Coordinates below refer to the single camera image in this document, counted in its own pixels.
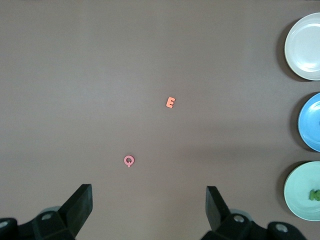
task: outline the white plate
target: white plate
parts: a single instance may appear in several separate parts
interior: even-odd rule
[[[285,59],[300,77],[320,80],[320,12],[301,18],[289,31]]]
[[[320,201],[309,199],[311,190],[320,190],[320,161],[298,166],[284,184],[284,199],[289,209],[304,220],[320,221]]]

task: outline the brown table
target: brown table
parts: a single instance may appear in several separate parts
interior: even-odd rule
[[[217,186],[258,225],[318,239],[319,222],[283,197],[289,172],[320,159],[297,130],[320,82],[284,57],[315,12],[306,0],[2,0],[0,216],[25,223],[90,183],[78,240],[198,240]]]

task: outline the blue plate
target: blue plate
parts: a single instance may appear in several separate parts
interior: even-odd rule
[[[301,109],[298,130],[303,141],[320,152],[320,93],[311,97]]]

